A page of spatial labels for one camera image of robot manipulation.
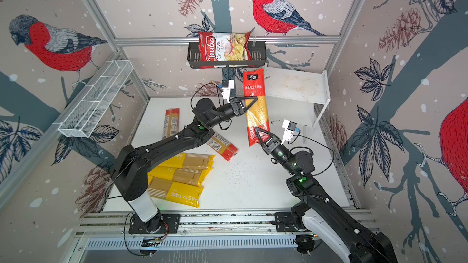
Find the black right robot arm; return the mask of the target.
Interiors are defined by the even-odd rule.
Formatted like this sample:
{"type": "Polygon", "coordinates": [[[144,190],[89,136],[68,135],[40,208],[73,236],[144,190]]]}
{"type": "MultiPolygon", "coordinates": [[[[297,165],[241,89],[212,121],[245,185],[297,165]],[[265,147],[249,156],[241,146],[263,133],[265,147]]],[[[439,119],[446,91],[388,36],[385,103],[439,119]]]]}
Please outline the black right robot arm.
{"type": "Polygon", "coordinates": [[[395,263],[397,256],[390,239],[374,233],[339,206],[313,175],[313,152],[298,152],[284,146],[278,136],[256,127],[263,151],[291,176],[286,185],[300,202],[291,208],[292,224],[309,230],[333,250],[344,263],[395,263]]]}

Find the red spaghetti bag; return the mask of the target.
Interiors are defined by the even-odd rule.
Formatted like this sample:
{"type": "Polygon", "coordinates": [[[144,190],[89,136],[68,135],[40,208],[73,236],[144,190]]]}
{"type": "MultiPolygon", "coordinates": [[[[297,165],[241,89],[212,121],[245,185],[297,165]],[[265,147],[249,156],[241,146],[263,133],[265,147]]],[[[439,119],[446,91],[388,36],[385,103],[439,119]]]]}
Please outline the red spaghetti bag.
{"type": "Polygon", "coordinates": [[[230,161],[238,153],[238,148],[218,133],[215,133],[207,144],[226,161],[230,161]]]}
{"type": "Polygon", "coordinates": [[[162,138],[166,139],[179,132],[179,108],[170,108],[165,112],[162,138]]]}
{"type": "Polygon", "coordinates": [[[249,146],[258,144],[254,129],[261,127],[269,131],[269,116],[266,101],[264,69],[243,73],[244,96],[257,96],[258,101],[246,113],[249,146]]]}

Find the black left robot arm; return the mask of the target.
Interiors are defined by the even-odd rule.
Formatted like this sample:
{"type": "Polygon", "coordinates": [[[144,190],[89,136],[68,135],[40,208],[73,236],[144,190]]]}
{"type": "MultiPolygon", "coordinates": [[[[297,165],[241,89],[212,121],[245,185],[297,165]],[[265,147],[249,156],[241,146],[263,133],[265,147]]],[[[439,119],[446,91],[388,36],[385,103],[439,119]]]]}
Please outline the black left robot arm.
{"type": "Polygon", "coordinates": [[[246,114],[257,101],[257,96],[234,97],[215,107],[211,99],[202,98],[192,109],[192,123],[179,133],[147,146],[123,147],[113,165],[111,179],[142,223],[156,228],[162,224],[161,211],[147,191],[147,174],[164,161],[207,143],[215,133],[215,126],[246,114]]]}

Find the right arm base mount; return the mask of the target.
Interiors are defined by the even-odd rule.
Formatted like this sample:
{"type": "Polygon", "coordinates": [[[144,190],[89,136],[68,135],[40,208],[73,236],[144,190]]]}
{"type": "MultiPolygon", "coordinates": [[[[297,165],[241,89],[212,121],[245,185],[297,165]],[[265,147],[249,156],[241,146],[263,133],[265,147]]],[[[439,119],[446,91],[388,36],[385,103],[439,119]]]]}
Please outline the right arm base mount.
{"type": "Polygon", "coordinates": [[[319,233],[327,226],[324,219],[313,209],[275,213],[269,222],[277,232],[319,233]]]}

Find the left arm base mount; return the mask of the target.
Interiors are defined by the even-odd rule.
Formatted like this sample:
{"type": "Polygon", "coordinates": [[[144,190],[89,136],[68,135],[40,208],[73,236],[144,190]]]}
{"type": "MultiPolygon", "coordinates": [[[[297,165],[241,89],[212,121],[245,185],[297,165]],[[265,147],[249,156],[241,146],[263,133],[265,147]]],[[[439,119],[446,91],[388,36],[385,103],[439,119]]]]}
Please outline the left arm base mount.
{"type": "Polygon", "coordinates": [[[143,222],[135,214],[129,222],[129,234],[131,235],[153,235],[153,234],[175,234],[180,224],[180,214],[157,214],[148,222],[143,222]]]}

